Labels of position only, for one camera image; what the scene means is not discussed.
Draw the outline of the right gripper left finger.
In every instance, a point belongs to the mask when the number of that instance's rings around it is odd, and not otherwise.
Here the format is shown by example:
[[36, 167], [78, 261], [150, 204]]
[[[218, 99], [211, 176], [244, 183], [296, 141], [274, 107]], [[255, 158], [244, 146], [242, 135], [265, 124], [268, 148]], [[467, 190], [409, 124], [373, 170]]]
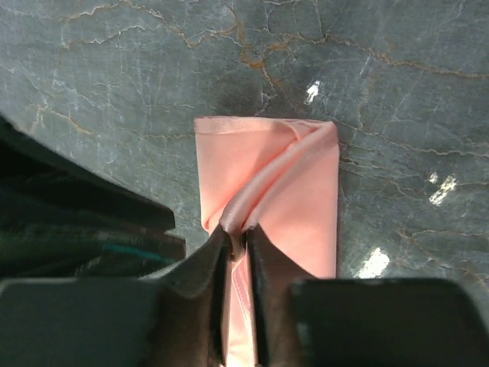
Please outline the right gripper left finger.
[[206, 243], [161, 281], [152, 330], [153, 366], [220, 366], [231, 239], [217, 226]]

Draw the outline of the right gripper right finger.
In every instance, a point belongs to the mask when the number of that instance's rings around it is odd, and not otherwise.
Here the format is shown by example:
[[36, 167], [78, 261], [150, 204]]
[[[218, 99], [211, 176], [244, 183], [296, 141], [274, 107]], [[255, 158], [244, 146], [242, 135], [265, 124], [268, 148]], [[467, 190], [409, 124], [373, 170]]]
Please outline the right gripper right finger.
[[290, 287], [309, 273], [272, 244], [260, 226], [247, 231], [247, 240], [258, 365], [301, 366]]

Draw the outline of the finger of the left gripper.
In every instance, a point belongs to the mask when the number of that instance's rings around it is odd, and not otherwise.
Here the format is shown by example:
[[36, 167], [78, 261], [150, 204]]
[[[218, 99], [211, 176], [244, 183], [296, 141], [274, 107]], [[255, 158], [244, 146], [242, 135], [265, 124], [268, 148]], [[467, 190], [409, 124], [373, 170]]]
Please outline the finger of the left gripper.
[[128, 232], [174, 229], [173, 211], [104, 180], [1, 118], [1, 211], [28, 222]]
[[2, 278], [143, 277], [186, 257], [184, 239], [1, 217]]

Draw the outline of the light pink satin napkin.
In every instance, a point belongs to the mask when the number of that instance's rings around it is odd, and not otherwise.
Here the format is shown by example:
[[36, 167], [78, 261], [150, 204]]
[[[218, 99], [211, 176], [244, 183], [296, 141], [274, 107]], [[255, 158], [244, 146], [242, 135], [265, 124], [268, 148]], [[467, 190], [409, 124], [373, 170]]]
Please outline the light pink satin napkin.
[[334, 123], [207, 116], [195, 120], [201, 223], [234, 245], [262, 229], [292, 263], [336, 274], [338, 136]]

